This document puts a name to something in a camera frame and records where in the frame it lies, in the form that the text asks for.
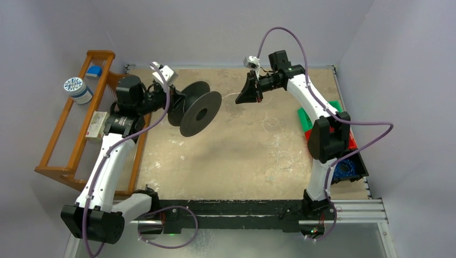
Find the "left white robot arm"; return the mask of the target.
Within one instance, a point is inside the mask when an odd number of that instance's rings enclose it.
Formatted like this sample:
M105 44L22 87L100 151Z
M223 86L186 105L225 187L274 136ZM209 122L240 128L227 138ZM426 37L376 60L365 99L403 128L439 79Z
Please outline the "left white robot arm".
M117 101L105 122L102 148L83 191L73 205L64 205L60 217L72 235L101 243L116 243L127 223L139 216L157 218L160 205L153 189L136 190L127 199L113 204L115 188L130 151L145 133L145 115L173 106L174 77L164 81L156 75L150 92L140 78L128 75L118 81Z

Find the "black cable spool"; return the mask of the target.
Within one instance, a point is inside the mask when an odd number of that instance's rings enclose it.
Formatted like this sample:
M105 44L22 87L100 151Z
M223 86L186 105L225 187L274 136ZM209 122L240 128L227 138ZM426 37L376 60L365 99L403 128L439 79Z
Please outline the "black cable spool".
M212 91L205 81L194 82L181 91L188 94L185 113L174 116L168 112L168 122L179 127L182 136L192 137L213 121L221 107L222 96L218 91Z

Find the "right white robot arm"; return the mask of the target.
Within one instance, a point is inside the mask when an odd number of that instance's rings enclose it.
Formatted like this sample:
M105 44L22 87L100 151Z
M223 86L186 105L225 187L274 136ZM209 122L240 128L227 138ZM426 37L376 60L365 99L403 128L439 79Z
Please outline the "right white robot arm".
M268 56L272 72L264 76L260 60L246 56L244 66L249 69L246 82L235 100L236 104L260 103L263 93L282 88L301 105L312 122L307 140L312 157L312 170L308 187L302 200L302 212L310 219L316 218L330 205L330 185L337 160L348 151L350 126L341 123L349 120L347 112L338 112L314 88L306 69L293 65L286 51L277 51Z

